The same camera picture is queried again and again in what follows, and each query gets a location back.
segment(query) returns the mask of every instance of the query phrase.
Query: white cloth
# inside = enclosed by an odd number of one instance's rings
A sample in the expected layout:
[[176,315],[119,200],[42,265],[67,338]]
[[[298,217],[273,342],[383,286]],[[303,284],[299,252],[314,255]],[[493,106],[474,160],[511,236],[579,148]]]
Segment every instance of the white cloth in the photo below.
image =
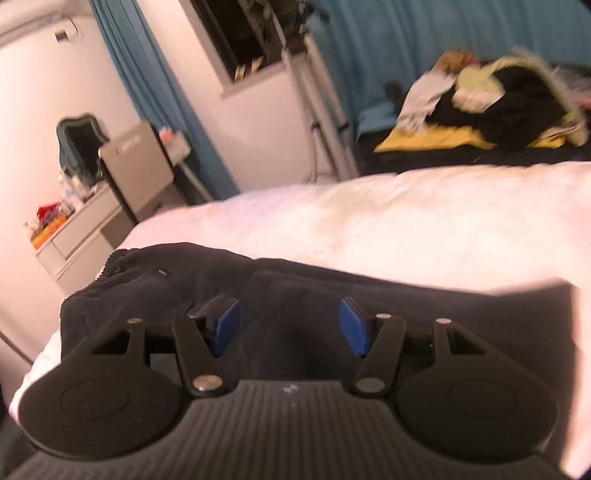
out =
[[396,128],[411,135],[427,129],[425,119],[431,115],[441,96],[452,88],[456,75],[431,70],[421,76],[408,91],[396,122]]
[[[252,192],[151,218],[121,248],[191,242],[492,294],[556,278],[572,283],[579,354],[561,466],[578,478],[591,465],[590,239],[591,163],[572,162],[432,168]],[[28,382],[59,363],[59,333],[50,344]],[[13,414],[27,386],[14,397]]]
[[453,95],[452,103],[456,108],[467,113],[482,113],[493,103],[503,98],[504,93],[478,92],[476,90],[459,89]]
[[549,127],[547,130],[543,131],[538,138],[553,140],[555,138],[566,137],[578,128],[579,124],[577,122],[574,122],[574,124],[571,122],[563,122],[563,124],[558,127]]

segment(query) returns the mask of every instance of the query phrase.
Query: bottle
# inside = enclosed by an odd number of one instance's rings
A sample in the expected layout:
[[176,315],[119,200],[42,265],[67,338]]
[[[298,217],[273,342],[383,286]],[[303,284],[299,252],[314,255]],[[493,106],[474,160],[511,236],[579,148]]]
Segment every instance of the bottle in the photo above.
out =
[[80,210],[84,206],[84,202],[76,194],[76,190],[74,189],[74,185],[72,185],[70,177],[65,173],[61,172],[57,176],[57,182],[60,185],[63,196],[70,201],[70,203],[74,207],[74,210]]

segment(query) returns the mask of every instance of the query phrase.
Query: yellow cloth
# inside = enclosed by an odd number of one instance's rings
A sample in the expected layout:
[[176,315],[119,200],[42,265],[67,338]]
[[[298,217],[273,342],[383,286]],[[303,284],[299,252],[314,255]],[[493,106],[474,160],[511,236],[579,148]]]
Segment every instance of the yellow cloth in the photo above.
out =
[[485,65],[483,70],[487,71],[489,75],[492,75],[497,70],[504,69],[506,67],[524,67],[526,69],[531,69],[532,62],[527,59],[522,59],[521,57],[512,57],[510,55],[506,55],[501,57],[498,60],[495,60],[488,65]]
[[505,93],[503,84],[493,77],[489,67],[480,68],[470,65],[463,69],[457,76],[456,90],[466,89],[483,93],[496,93],[502,96]]
[[[482,138],[479,131],[472,127],[441,127],[430,125],[426,132],[414,135],[404,135],[394,128],[388,138],[375,147],[376,153],[391,152],[396,150],[421,151],[421,150],[448,150],[461,145],[472,145],[477,148],[490,150],[495,144],[488,143]],[[535,148],[558,148],[564,145],[564,137],[553,140],[536,140],[528,145]]]

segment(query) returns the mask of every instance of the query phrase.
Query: orange item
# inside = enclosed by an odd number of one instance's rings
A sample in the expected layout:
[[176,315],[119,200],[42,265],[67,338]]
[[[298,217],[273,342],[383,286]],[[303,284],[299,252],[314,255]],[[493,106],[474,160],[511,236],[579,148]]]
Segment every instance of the orange item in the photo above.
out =
[[448,50],[439,57],[433,68],[441,72],[457,75],[468,65],[474,64],[480,65],[480,62],[471,51]]
[[60,229],[60,227],[64,223],[66,223],[66,220],[67,219],[64,215],[60,215],[54,218],[51,222],[49,222],[49,225],[47,225],[39,235],[37,235],[33,240],[31,240],[31,243],[33,244],[33,247],[35,247],[35,250],[39,250],[43,246],[43,244],[47,242],[49,237],[56,233]]

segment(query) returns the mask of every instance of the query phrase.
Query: pile of clothes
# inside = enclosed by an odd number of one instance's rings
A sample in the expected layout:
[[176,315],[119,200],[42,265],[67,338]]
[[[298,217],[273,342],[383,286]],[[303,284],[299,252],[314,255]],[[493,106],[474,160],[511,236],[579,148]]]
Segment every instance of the pile of clothes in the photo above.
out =
[[517,150],[588,140],[568,88],[527,51],[482,65],[470,52],[446,52],[408,91],[390,136],[376,152],[460,145]]

